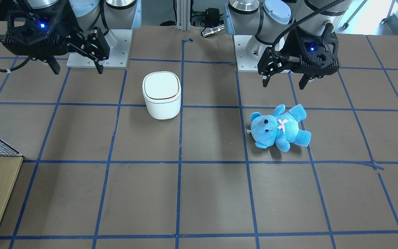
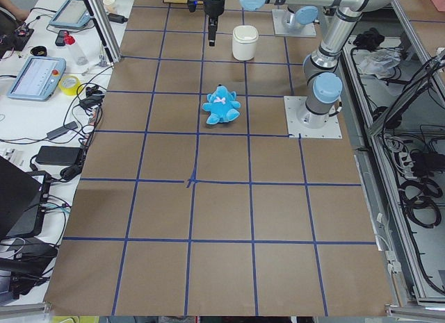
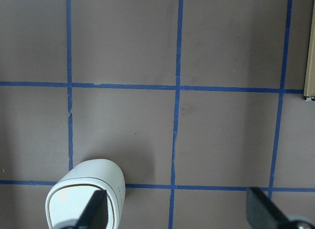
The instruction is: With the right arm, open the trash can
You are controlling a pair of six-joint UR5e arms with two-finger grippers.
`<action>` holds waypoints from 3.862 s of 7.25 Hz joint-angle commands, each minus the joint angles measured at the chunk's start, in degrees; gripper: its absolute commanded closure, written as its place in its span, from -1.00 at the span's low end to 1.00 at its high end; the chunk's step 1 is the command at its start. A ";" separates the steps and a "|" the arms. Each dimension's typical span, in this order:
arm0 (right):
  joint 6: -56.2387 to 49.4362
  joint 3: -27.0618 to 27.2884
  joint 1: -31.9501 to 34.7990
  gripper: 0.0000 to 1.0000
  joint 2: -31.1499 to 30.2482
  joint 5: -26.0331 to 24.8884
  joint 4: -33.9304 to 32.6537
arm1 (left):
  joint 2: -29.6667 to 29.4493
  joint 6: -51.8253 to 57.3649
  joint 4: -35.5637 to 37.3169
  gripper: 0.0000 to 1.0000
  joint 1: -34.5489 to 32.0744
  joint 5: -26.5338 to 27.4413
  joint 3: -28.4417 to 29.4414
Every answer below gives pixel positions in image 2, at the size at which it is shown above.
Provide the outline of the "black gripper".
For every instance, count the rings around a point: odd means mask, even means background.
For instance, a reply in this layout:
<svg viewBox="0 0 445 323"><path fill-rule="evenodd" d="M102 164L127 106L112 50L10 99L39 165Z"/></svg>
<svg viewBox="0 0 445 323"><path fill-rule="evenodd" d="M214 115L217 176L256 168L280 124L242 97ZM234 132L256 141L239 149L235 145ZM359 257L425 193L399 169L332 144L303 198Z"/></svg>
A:
<svg viewBox="0 0 445 323"><path fill-rule="evenodd" d="M224 12L225 0L202 0L204 11L208 18L208 42L210 47L216 45L216 33L218 30L218 18Z"/></svg>

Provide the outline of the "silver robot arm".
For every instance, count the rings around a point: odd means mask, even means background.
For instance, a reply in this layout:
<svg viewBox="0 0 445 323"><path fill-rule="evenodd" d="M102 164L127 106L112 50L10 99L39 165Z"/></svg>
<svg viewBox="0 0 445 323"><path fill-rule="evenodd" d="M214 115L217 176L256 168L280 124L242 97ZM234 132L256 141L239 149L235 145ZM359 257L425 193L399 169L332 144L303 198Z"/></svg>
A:
<svg viewBox="0 0 445 323"><path fill-rule="evenodd" d="M318 48L309 54L303 64L309 94L296 111L298 120L311 129L325 125L331 107L340 97L343 85L334 73L346 40L362 13L386 6L392 0L239 0L244 10L256 11L267 3L303 6L335 7L327 33Z"/></svg>
<svg viewBox="0 0 445 323"><path fill-rule="evenodd" d="M283 24L288 29L302 28L316 20L318 8L316 6L289 6L283 17Z"/></svg>

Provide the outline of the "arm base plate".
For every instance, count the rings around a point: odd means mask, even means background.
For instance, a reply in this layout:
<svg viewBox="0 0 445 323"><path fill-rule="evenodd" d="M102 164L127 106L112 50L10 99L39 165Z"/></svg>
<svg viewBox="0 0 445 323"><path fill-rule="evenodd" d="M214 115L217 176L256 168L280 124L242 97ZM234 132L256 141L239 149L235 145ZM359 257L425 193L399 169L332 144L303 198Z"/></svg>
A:
<svg viewBox="0 0 445 323"><path fill-rule="evenodd" d="M286 125L290 138L342 139L334 105L328 114L315 115L306 108L306 97L284 96Z"/></svg>
<svg viewBox="0 0 445 323"><path fill-rule="evenodd" d="M272 10L275 36L314 38L316 29L314 22L317 19L317 9L313 6L305 6L296 10Z"/></svg>

